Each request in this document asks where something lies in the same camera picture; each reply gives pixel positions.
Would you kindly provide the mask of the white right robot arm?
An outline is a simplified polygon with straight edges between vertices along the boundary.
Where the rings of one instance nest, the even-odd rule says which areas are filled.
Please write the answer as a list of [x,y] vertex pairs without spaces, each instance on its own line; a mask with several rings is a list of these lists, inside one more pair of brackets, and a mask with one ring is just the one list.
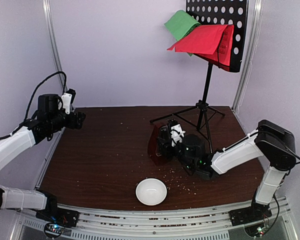
[[213,153],[207,153],[203,140],[195,134],[187,135],[175,119],[170,119],[166,125],[155,126],[150,142],[155,146],[148,148],[148,154],[156,164],[177,158],[188,175],[196,174],[204,180],[211,180],[259,157],[269,161],[251,205],[229,212],[233,226],[271,217],[270,202],[297,164],[294,135],[265,119],[243,139]]

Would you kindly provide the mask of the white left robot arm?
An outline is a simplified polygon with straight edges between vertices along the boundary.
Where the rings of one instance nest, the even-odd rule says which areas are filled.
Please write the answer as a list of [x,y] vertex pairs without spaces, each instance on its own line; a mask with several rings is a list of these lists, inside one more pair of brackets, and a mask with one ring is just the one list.
[[[26,118],[12,133],[0,137],[0,171],[27,149],[43,140],[50,141],[62,129],[82,128],[86,114],[71,110],[75,95],[75,90],[70,89],[61,96],[43,94],[38,97],[33,116]],[[51,193],[3,185],[0,185],[1,209],[33,210],[37,218],[67,228],[76,227],[79,217],[78,211],[58,207],[57,197]]]

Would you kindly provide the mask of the dark red wooden metronome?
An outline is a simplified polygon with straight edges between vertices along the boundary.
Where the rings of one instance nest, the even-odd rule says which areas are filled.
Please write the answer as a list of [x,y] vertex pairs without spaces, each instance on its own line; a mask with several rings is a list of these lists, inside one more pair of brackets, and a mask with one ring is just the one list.
[[[169,142],[170,142],[169,160],[168,161],[164,161],[164,160],[161,161],[156,156],[157,137],[164,138],[166,140],[169,140]],[[164,124],[163,122],[160,122],[160,123],[154,125],[154,128],[152,130],[152,133],[151,133],[151,136],[150,136],[150,139],[148,142],[147,154],[156,166],[163,166],[173,159],[173,157],[175,155],[175,150],[174,150],[174,147],[172,147],[172,141],[170,139],[168,124]]]

